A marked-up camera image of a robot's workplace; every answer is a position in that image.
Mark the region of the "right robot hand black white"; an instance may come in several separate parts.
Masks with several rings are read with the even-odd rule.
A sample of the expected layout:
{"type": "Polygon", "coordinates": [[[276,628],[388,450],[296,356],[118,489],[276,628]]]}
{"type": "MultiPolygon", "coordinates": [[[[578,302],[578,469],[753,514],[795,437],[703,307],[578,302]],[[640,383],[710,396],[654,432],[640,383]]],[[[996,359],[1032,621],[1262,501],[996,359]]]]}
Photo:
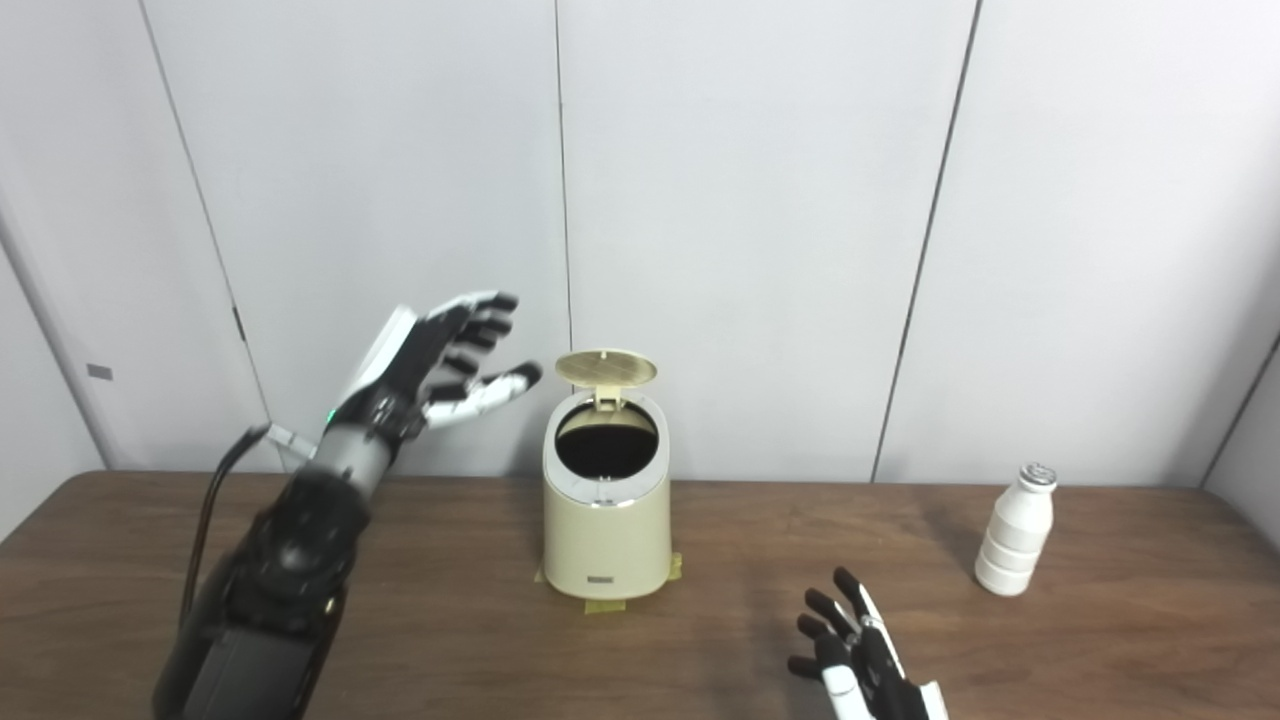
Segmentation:
{"type": "Polygon", "coordinates": [[[847,602],[805,591],[796,628],[813,652],[787,657],[788,673],[822,684],[837,719],[948,719],[940,684],[909,678],[867,585],[845,566],[832,580],[847,602]]]}

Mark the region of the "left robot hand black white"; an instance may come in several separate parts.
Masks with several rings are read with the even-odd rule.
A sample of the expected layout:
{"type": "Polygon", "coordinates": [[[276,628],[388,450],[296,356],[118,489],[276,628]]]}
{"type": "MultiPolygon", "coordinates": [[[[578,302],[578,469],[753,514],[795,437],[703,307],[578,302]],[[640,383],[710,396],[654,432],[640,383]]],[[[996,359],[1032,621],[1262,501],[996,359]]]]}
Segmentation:
{"type": "Polygon", "coordinates": [[[398,448],[525,395],[543,377],[539,363],[484,375],[466,352],[492,351],[512,331],[517,306],[516,296],[500,291],[462,293],[429,313],[399,305],[330,410],[326,430],[356,427],[398,448]]]}

